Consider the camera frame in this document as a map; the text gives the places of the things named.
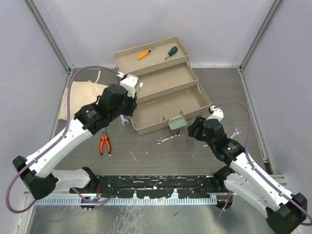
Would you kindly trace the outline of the orange handled pliers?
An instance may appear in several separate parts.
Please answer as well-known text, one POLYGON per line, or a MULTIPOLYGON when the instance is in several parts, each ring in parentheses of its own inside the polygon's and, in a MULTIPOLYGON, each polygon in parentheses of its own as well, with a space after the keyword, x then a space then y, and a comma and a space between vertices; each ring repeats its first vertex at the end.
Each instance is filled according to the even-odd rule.
POLYGON ((103 136, 100 138, 99 152, 101 155, 104 154, 104 146, 107 146, 107 153, 111 156, 111 144, 109 141, 109 137, 107 136, 106 129, 103 128, 103 136))

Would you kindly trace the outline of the brown translucent toolbox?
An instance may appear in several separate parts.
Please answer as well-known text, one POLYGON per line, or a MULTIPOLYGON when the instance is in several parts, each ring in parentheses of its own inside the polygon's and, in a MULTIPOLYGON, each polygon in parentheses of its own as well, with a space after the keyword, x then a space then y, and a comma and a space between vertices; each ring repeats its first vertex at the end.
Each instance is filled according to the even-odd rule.
POLYGON ((178 37, 158 40, 113 54, 117 69, 143 82, 131 123, 138 135, 162 128, 176 130, 205 113, 211 100, 190 66, 190 54, 178 37), (178 51, 165 60, 170 49, 178 51), (155 48, 138 60, 143 52, 155 48))

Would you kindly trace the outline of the yellow handled tool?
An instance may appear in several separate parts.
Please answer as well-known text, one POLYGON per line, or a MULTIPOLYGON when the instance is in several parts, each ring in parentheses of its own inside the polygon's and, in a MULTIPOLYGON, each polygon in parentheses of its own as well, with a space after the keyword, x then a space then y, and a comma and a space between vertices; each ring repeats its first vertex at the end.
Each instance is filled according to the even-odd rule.
POLYGON ((155 50, 156 49, 156 47, 155 48, 153 48, 153 49, 150 49, 150 50, 147 50, 147 51, 145 51, 145 52, 143 52, 142 54, 140 54, 138 57, 137 57, 137 59, 138 60, 141 60, 142 58, 144 58, 145 56, 147 56, 148 54, 150 54, 153 50, 155 50))

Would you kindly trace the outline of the green handled screwdriver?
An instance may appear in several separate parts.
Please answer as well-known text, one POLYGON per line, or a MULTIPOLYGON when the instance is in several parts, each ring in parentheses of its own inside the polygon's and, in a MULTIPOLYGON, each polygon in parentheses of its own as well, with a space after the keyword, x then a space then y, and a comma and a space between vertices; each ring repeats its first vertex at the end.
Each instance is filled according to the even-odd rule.
POLYGON ((168 59, 169 57, 172 57, 173 55, 175 55, 175 54, 177 53, 177 51, 178 51, 178 48, 177 48, 176 46, 173 46, 173 47, 170 49, 170 51, 168 52, 168 54, 167 54, 165 60, 168 59))

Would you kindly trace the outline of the blue handled screwdriver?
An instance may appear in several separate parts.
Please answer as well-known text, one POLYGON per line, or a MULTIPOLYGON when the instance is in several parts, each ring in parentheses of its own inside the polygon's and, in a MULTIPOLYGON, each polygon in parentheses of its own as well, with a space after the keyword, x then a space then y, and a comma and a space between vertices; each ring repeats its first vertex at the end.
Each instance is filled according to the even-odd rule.
POLYGON ((143 86, 143 82, 141 82, 141 83, 139 84, 139 88, 138 88, 138 90, 137 90, 137 92, 136 92, 136 100, 138 99, 139 92, 140 92, 142 86, 143 86))

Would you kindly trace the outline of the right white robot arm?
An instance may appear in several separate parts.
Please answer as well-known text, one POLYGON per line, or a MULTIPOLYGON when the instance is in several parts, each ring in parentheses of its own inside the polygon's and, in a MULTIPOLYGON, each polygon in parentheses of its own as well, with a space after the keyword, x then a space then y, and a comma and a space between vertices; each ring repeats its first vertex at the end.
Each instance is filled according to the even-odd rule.
POLYGON ((256 208, 276 234, 290 234, 303 224, 307 199, 294 194, 267 174, 234 139, 227 137, 221 109, 212 109, 208 118, 197 116, 188 127, 188 135, 205 142, 225 166, 214 173, 214 187, 219 192, 233 192, 256 208))

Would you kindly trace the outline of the silver wrench near right arm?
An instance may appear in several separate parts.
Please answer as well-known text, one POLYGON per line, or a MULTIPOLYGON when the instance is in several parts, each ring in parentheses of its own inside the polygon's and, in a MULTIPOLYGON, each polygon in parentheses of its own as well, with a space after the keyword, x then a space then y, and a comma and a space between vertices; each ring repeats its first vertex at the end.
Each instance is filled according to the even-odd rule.
POLYGON ((239 128, 235 128, 234 132, 232 133, 232 135, 230 136, 230 139, 234 139, 237 135, 241 134, 242 131, 239 130, 239 128))

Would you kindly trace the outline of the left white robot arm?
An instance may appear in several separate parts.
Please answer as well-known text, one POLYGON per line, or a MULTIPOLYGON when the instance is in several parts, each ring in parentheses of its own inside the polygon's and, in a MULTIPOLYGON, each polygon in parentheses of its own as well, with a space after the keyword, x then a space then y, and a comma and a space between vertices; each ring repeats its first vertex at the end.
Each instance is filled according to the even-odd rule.
POLYGON ((132 116, 137 106, 137 83, 138 77, 121 75, 119 84, 106 87, 96 102, 82 106, 63 132, 32 155, 18 156, 13 160, 34 199, 43 199, 56 190, 77 188, 93 193, 97 189, 98 177, 90 168, 62 171, 56 170, 55 166, 120 115, 132 116))

